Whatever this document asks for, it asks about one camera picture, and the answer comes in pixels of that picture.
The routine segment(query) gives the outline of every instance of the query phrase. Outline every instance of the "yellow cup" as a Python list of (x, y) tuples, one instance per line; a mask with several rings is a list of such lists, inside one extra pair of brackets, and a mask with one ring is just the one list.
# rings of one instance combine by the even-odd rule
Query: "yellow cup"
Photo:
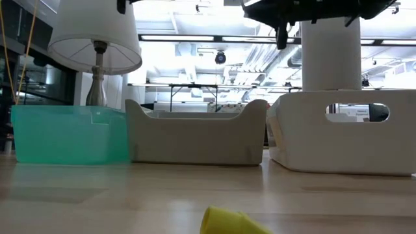
[(242, 212), (208, 207), (203, 216), (201, 234), (272, 234)]

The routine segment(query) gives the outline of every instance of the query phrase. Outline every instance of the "white lampshade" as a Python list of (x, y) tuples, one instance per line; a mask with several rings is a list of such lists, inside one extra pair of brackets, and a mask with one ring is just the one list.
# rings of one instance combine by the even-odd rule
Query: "white lampshade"
[(108, 43), (103, 73), (121, 75), (141, 67), (140, 47), (133, 6), (117, 11), (116, 0), (60, 0), (57, 24), (48, 53), (57, 62), (80, 72), (92, 73), (96, 65), (93, 41)]

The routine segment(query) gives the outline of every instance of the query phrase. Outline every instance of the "translucent teal container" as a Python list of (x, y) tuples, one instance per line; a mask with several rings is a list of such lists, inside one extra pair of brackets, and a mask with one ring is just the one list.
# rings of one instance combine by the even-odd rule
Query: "translucent teal container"
[(125, 114), (106, 107), (13, 106), (21, 163), (128, 163)]

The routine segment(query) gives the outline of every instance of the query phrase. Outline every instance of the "wooden table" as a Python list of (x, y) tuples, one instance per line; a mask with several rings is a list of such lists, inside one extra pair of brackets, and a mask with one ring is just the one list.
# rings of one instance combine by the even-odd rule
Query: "wooden table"
[(410, 177), (258, 167), (42, 166), (0, 161), (0, 233), (199, 233), (209, 205), (274, 233), (416, 233)]

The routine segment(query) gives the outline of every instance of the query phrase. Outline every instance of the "yellow cable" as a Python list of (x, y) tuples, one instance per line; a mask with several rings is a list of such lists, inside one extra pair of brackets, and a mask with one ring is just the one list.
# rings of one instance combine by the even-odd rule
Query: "yellow cable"
[(0, 21), (1, 21), (1, 28), (2, 28), (2, 35), (3, 35), (3, 45), (4, 45), (4, 48), (5, 48), (8, 80), (10, 81), (10, 87), (12, 88), (13, 101), (14, 101), (14, 103), (16, 103), (16, 94), (14, 93), (12, 74), (10, 72), (10, 65), (8, 64), (7, 45), (6, 45), (6, 36), (5, 36), (5, 23), (3, 21), (3, 9), (1, 8), (1, 0), (0, 0)]
[(29, 49), (31, 48), (34, 22), (36, 20), (36, 11), (38, 10), (38, 2), (39, 2), (39, 0), (36, 0), (35, 3), (34, 3), (32, 27), (31, 27), (31, 32), (29, 34), (29, 41), (27, 42), (26, 57), (25, 57), (25, 63), (23, 64), (23, 71), (21, 72), (20, 84), (19, 84), (19, 90), (18, 90), (18, 97), (20, 96), (20, 90), (21, 90), (21, 84), (23, 83), (23, 78), (25, 77), (27, 57), (29, 56)]

